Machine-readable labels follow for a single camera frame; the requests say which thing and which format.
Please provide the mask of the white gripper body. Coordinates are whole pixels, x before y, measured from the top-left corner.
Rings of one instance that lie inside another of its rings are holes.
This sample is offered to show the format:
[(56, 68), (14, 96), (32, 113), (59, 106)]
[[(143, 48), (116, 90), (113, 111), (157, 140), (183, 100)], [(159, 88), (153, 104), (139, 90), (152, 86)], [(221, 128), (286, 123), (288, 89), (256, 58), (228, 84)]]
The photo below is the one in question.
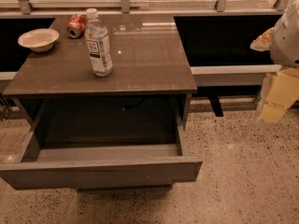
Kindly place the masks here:
[(270, 57), (275, 64), (299, 67), (299, 0), (295, 0), (275, 24)]

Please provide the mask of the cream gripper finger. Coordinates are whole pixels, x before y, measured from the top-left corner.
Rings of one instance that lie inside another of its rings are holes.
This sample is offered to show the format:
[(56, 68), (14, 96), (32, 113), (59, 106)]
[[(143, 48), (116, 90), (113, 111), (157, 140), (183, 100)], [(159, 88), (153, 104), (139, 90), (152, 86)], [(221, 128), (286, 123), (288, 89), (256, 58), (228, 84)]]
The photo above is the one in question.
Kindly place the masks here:
[(274, 28), (269, 28), (261, 35), (259, 35), (255, 40), (250, 44), (250, 48), (255, 51), (268, 51), (271, 48), (272, 36)]
[(299, 70), (284, 68), (267, 74), (263, 80), (254, 124), (264, 129), (277, 124), (287, 110), (299, 100)]

